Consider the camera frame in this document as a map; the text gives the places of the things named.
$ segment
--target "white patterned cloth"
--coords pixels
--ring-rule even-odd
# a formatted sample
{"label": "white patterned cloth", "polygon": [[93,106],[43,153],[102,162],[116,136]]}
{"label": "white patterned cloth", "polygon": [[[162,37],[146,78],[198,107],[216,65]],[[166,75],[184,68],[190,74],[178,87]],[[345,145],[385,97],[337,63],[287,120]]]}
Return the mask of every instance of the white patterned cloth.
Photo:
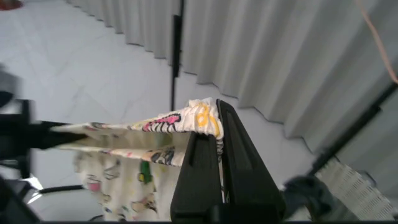
{"label": "white patterned cloth", "polygon": [[57,146],[76,150],[75,172],[104,208],[105,220],[170,220],[170,203],[190,132],[213,135],[217,153],[223,127],[211,98],[134,124],[85,123],[54,131],[85,134]]}

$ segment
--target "dark cloth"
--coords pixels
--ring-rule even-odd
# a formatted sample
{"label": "dark cloth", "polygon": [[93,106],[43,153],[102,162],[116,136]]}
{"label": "dark cloth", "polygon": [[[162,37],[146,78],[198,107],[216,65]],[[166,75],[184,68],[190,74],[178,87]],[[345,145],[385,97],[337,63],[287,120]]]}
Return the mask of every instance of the dark cloth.
{"label": "dark cloth", "polygon": [[331,211],[334,206],[333,196],[328,187],[313,176],[299,176],[288,180],[282,195],[285,200],[286,210],[284,218],[306,206],[314,218]]}

